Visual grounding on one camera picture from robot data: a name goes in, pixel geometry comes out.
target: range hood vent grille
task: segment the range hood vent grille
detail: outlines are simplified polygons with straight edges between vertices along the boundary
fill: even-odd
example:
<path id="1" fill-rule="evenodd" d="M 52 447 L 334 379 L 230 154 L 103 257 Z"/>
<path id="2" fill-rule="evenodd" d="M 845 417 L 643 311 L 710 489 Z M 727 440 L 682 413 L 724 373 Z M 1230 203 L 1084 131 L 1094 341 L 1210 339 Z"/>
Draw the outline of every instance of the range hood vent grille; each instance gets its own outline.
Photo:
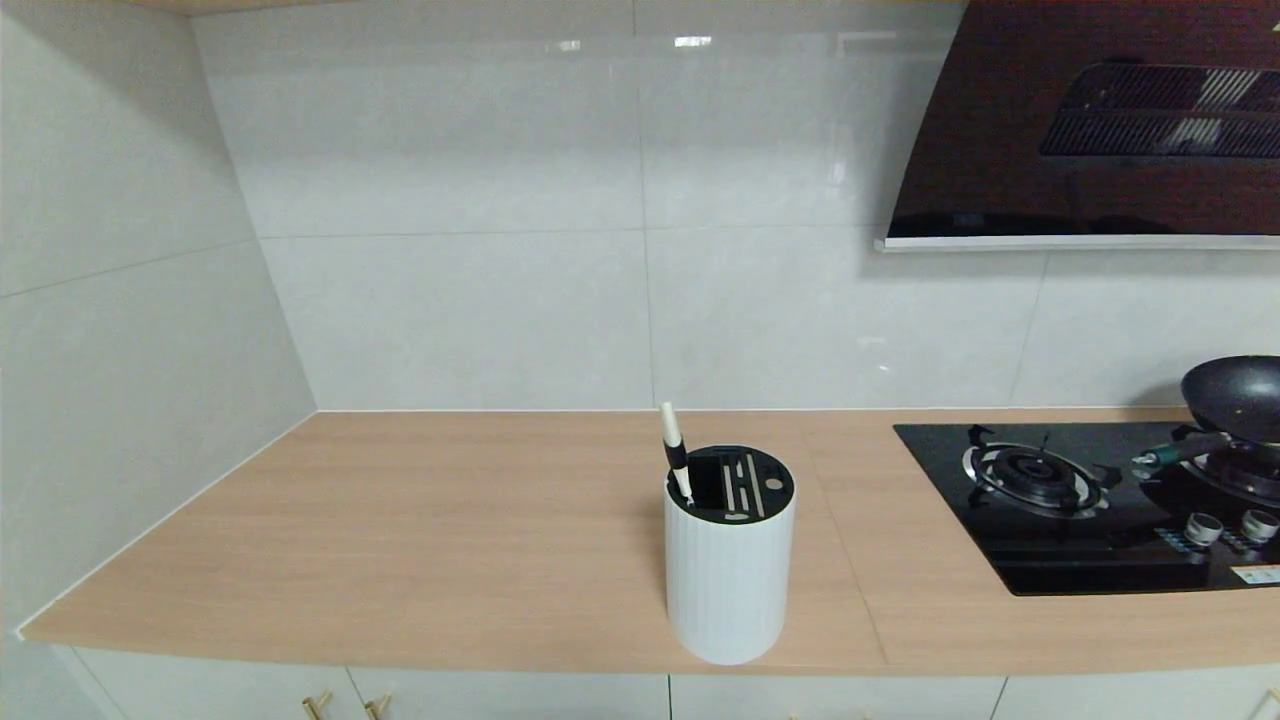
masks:
<path id="1" fill-rule="evenodd" d="M 1039 152 L 1280 160 L 1280 72 L 1091 65 L 1068 88 Z"/>

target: kitchen counter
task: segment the kitchen counter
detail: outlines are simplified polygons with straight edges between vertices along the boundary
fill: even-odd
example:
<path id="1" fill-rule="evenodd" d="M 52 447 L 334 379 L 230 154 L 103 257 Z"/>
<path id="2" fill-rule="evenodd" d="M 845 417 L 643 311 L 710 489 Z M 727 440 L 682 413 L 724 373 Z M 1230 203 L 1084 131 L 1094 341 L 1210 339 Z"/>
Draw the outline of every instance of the kitchen counter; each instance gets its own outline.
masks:
<path id="1" fill-rule="evenodd" d="M 29 623 L 29 639 L 323 665 L 1023 675 L 1280 661 L 1280 588 L 1014 597 L 892 424 L 1174 410 L 685 413 L 797 483 L 787 624 L 713 667 L 666 619 L 657 413 L 319 414 Z"/>

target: knife block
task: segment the knife block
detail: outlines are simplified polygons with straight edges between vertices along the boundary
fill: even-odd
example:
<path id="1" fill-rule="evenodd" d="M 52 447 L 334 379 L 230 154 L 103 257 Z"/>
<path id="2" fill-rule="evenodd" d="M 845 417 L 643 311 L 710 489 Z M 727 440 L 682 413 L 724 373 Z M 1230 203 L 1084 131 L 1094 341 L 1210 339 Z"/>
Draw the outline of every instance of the knife block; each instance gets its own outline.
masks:
<path id="1" fill-rule="evenodd" d="M 667 473 L 667 618 L 698 657 L 749 662 L 786 621 L 795 482 L 778 459 L 736 445 L 690 452 L 689 479 L 692 506 Z"/>

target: stove knob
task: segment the stove knob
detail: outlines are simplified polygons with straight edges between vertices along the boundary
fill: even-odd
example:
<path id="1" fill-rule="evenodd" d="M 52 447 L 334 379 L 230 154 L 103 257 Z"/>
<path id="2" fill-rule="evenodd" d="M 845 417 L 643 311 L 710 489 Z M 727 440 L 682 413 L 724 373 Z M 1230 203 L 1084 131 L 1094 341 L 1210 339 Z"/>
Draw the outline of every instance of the stove knob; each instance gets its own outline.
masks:
<path id="1" fill-rule="evenodd" d="M 1208 547 L 1222 534 L 1222 521 L 1207 512 L 1192 512 L 1183 534 L 1193 543 Z"/>
<path id="2" fill-rule="evenodd" d="M 1240 519 L 1240 532 L 1256 543 L 1267 542 L 1275 537 L 1276 530 L 1280 530 L 1280 520 L 1270 512 L 1247 510 Z"/>

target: label sticker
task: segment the label sticker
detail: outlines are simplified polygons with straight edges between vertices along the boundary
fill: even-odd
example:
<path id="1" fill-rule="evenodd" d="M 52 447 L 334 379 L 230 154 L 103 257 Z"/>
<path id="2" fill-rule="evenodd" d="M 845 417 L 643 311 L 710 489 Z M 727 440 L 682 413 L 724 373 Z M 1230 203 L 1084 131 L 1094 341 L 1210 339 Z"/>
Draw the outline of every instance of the label sticker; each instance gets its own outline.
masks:
<path id="1" fill-rule="evenodd" d="M 1231 571 L 1251 585 L 1280 583 L 1280 565 L 1236 565 Z"/>

